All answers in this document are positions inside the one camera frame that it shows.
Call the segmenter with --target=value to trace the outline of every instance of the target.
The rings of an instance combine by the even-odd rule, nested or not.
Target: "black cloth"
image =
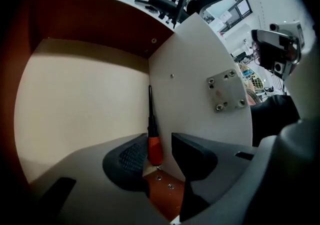
[[[300,118],[292,98],[288,95],[273,95],[250,108],[254,147],[258,147],[263,138],[278,135],[285,126],[297,122]]]

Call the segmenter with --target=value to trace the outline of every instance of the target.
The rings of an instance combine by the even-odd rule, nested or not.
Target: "black rectangular slot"
[[[237,154],[235,154],[236,157],[241,158],[241,159],[246,159],[246,160],[252,160],[254,158],[253,154],[245,153],[242,151],[239,151]]]

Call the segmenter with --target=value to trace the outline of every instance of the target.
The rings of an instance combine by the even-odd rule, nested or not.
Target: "metal plate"
[[[244,86],[234,69],[206,79],[215,112],[232,112],[248,105]]]

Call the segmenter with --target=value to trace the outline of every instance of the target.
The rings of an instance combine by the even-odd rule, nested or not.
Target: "black chair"
[[[202,16],[207,8],[220,1],[222,0],[191,0],[186,6],[186,10],[184,10],[184,7],[187,0],[179,0],[178,4],[170,0],[149,0],[148,2],[160,11],[160,17],[168,16],[172,20],[174,28],[177,22],[182,23],[194,13]]]

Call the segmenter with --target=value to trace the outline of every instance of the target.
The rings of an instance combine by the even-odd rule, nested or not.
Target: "chair seat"
[[[164,12],[166,15],[169,15],[172,18],[175,14],[177,4],[170,0],[149,0],[149,4],[156,9]],[[185,10],[182,11],[179,22],[183,22],[189,17]]]

